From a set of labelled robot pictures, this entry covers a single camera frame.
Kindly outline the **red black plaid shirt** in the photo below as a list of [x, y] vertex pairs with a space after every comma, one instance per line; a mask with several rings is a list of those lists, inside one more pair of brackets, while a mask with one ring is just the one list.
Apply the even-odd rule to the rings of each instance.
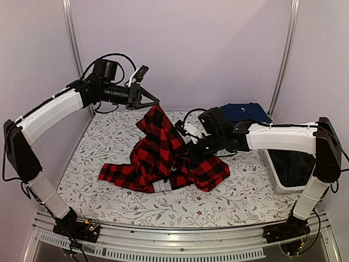
[[230, 176], [229, 166], [216, 156], [195, 164], [183, 154], [185, 142], [163, 109], [151, 107], [137, 128], [145, 134], [130, 153], [129, 164], [102, 166], [98, 179], [137, 192], [157, 193], [191, 184], [209, 192]]

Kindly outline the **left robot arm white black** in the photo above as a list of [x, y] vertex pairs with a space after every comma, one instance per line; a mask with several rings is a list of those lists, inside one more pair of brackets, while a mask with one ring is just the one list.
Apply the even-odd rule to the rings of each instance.
[[159, 104], [140, 83], [148, 67], [134, 68], [126, 86], [115, 82], [118, 62], [110, 60], [112, 54], [94, 60], [82, 76], [68, 84], [59, 93], [46, 99], [17, 120], [7, 120], [3, 125], [3, 161], [15, 170], [16, 180], [27, 187], [38, 203], [58, 220], [60, 228], [70, 237], [81, 232], [76, 212], [59, 196], [51, 182], [44, 176], [43, 168], [32, 150], [32, 145], [49, 129], [69, 115], [92, 104], [108, 102], [124, 105], [127, 110], [137, 110]]

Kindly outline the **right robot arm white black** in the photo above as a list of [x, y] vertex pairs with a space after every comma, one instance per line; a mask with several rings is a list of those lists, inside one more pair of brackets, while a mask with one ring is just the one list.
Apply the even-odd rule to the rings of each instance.
[[302, 231], [302, 221], [309, 218], [330, 185], [341, 175], [344, 151], [330, 120], [326, 117], [304, 124], [245, 120], [233, 126], [222, 111], [215, 107], [203, 110], [198, 120], [205, 134], [190, 123], [180, 124], [183, 134], [191, 137], [185, 151], [194, 162], [200, 162], [221, 150], [282, 150], [307, 153], [315, 157], [312, 174], [294, 205], [292, 218], [282, 225], [282, 233], [287, 238], [293, 238]]

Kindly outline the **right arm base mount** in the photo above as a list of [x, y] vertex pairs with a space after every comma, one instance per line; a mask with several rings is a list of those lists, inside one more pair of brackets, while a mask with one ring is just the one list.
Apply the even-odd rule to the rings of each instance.
[[283, 254], [292, 257], [299, 255], [310, 239], [308, 220], [301, 220], [289, 215], [285, 222], [267, 225], [262, 237], [267, 243], [279, 243]]

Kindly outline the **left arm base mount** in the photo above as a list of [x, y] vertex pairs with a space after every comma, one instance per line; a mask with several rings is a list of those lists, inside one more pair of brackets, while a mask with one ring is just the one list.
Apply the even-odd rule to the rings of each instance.
[[93, 219], [80, 221], [76, 212], [70, 207], [63, 218], [53, 215], [55, 226], [53, 232], [71, 239], [96, 243], [100, 234], [100, 223]]

